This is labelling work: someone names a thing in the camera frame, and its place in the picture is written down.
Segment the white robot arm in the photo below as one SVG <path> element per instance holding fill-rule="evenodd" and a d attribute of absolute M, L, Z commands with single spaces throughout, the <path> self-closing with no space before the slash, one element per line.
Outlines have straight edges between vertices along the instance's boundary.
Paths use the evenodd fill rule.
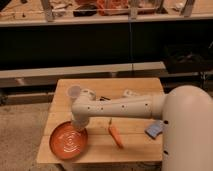
<path fill-rule="evenodd" d="M 199 87 L 108 101 L 97 101 L 92 90 L 84 89 L 71 111 L 77 130 L 91 117 L 160 118 L 162 171 L 213 171 L 213 97 Z"/>

